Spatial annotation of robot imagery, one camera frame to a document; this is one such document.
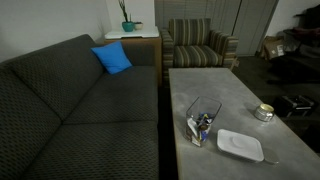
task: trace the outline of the blue pillow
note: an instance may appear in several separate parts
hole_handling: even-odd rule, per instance
[[[121,72],[132,66],[122,49],[120,41],[113,42],[103,47],[91,48],[91,50],[98,56],[103,66],[110,74]]]

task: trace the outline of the sofa armrest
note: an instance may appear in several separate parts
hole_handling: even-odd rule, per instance
[[[164,86],[169,85],[169,68],[173,67],[174,42],[168,30],[161,30],[162,38],[162,79]]]
[[[209,46],[222,56],[222,65],[231,66],[236,61],[238,38],[219,31],[210,31]]]
[[[122,43],[122,47],[133,66],[155,66],[154,47],[152,45]]]

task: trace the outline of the gray table top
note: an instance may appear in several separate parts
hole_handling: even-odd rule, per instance
[[[270,122],[254,117],[262,102],[226,68],[169,69],[179,179],[320,179],[320,158],[277,116]],[[186,111],[198,96],[222,103],[204,147],[184,138]],[[252,163],[221,152],[219,129],[258,139],[279,163]]]

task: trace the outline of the glass cup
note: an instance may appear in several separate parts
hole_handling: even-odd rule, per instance
[[[186,112],[186,139],[202,147],[221,106],[222,104],[214,99],[198,97]]]

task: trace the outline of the chair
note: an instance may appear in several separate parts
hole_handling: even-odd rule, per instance
[[[170,19],[161,30],[163,84],[169,83],[169,68],[228,67],[236,62],[238,39],[210,30],[211,19]]]

